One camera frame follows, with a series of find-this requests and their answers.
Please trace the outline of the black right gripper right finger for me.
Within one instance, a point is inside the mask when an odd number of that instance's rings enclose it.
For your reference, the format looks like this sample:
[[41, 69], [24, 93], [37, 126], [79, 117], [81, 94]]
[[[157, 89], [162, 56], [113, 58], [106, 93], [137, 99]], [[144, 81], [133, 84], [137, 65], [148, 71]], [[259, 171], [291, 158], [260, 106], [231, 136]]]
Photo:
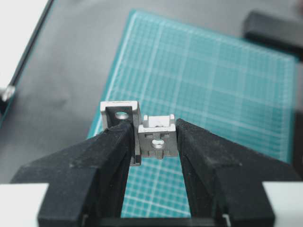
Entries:
[[227, 214], [233, 227], [273, 226], [263, 183], [299, 182], [295, 169], [182, 119], [176, 128], [191, 216]]

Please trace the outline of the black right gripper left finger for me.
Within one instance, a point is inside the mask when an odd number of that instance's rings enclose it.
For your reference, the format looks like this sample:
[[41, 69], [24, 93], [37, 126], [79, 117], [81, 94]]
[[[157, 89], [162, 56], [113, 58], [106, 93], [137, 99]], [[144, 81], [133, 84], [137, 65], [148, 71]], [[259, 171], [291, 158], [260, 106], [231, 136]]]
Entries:
[[129, 123], [23, 165], [12, 183], [47, 183], [41, 227], [81, 227], [121, 215], [134, 148]]

